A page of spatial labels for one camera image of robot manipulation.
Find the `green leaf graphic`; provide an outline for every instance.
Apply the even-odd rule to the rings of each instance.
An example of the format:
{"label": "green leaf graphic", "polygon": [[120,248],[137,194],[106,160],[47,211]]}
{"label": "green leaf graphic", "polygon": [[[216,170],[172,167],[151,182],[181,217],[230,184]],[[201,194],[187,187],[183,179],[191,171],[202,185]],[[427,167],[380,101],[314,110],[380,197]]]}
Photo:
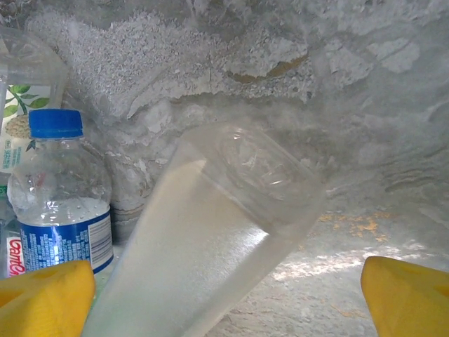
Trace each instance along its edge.
{"label": "green leaf graphic", "polygon": [[27,104],[27,106],[31,107],[32,109],[40,109],[42,107],[45,107],[49,101],[50,98],[41,97],[37,98],[36,100],[33,100],[30,104]]}
{"label": "green leaf graphic", "polygon": [[37,96],[39,96],[39,95],[30,95],[30,94],[26,93],[24,95],[21,95],[20,98],[22,98],[23,100],[31,100],[32,98],[35,98]]}
{"label": "green leaf graphic", "polygon": [[10,117],[17,112],[18,105],[8,105],[3,112],[3,118]]}
{"label": "green leaf graphic", "polygon": [[12,86],[9,88],[11,93],[26,93],[31,86]]}

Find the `plastic water bottle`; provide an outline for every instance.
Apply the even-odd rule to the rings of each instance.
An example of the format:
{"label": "plastic water bottle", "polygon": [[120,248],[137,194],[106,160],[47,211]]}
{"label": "plastic water bottle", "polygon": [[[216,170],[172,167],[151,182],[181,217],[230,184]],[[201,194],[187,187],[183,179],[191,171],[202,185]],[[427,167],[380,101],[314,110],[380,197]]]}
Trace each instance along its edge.
{"label": "plastic water bottle", "polygon": [[81,115],[34,110],[29,126],[36,154],[8,180],[26,271],[89,260],[99,272],[113,260],[111,180],[103,163],[81,146]]}

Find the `yellow object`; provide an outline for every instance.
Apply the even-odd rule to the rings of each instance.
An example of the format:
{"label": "yellow object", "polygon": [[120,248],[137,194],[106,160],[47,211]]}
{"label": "yellow object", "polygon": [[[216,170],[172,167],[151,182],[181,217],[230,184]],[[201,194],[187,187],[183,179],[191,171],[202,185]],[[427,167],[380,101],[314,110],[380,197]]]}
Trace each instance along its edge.
{"label": "yellow object", "polygon": [[91,264],[72,261],[0,280],[1,337],[79,337],[95,294]]}
{"label": "yellow object", "polygon": [[449,273],[372,256],[361,285],[379,337],[449,337]]}

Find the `white label with green leaves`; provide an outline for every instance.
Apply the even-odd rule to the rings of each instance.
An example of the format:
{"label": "white label with green leaves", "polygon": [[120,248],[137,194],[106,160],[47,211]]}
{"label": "white label with green leaves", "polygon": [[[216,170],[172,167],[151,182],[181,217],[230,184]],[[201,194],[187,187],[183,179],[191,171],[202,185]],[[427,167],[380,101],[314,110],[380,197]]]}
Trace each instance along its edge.
{"label": "white label with green leaves", "polygon": [[34,154],[36,143],[29,137],[28,112],[47,107],[50,93],[50,86],[8,85],[0,132],[0,172],[11,173]]}

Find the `rough stone surface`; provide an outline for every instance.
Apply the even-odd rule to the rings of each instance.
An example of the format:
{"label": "rough stone surface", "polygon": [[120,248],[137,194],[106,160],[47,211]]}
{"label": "rough stone surface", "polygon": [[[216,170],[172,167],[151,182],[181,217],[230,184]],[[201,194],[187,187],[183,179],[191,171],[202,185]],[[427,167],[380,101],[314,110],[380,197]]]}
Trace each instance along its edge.
{"label": "rough stone surface", "polygon": [[[65,106],[112,173],[117,237],[184,130],[240,118],[353,219],[318,224],[210,336],[375,336],[364,256],[449,265],[448,1],[42,0],[25,23],[71,67]],[[362,238],[376,207],[398,218]]]}

